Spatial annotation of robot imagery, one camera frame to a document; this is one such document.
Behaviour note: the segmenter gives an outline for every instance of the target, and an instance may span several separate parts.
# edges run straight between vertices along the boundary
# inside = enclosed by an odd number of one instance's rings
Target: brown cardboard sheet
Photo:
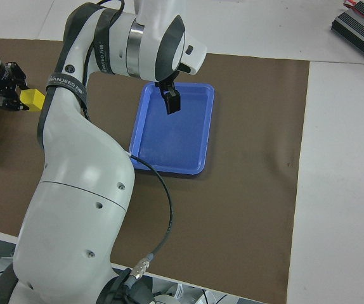
[[[0,39],[0,57],[18,62],[29,86],[44,92],[61,45]],[[197,176],[166,175],[174,230],[150,272],[285,303],[308,68],[306,61],[209,54],[198,75],[179,77],[216,91],[207,163]],[[89,83],[93,123],[125,149],[145,83],[102,73]],[[44,163],[38,116],[0,110],[0,232],[14,236]],[[158,180],[137,172],[112,261],[132,267],[161,239],[167,219]]]

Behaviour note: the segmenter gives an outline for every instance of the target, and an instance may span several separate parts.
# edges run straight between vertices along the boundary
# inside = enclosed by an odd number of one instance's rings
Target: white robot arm
[[[99,70],[157,82],[168,113],[177,111],[173,80],[178,70],[196,73],[207,49],[185,31],[185,1],[135,0],[136,14],[121,2],[86,3],[67,20],[38,126],[44,172],[0,277],[0,304],[154,300],[137,282],[152,254],[132,273],[110,265],[133,191],[130,155],[80,112],[88,117],[86,85]]]

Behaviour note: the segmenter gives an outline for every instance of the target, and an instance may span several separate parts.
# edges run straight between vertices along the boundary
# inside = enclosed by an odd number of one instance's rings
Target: blue tray
[[[143,88],[129,152],[161,172],[198,174],[205,166],[214,89],[209,84],[175,86],[181,110],[170,115],[154,83]],[[148,170],[132,161],[134,168]]]

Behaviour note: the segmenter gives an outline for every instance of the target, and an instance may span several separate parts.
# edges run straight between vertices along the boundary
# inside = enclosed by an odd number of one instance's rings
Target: velcro strap
[[[52,73],[47,81],[48,87],[63,87],[73,92],[81,104],[81,108],[88,108],[86,88],[75,77],[64,73]]]
[[[105,9],[94,30],[94,56],[100,71],[103,73],[113,73],[110,66],[109,30],[110,22],[117,12],[116,9]]]

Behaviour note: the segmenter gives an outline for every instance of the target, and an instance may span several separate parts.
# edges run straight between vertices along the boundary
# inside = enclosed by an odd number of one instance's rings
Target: yellow sponge
[[[28,106],[30,112],[41,111],[45,96],[37,89],[22,90],[20,101]]]

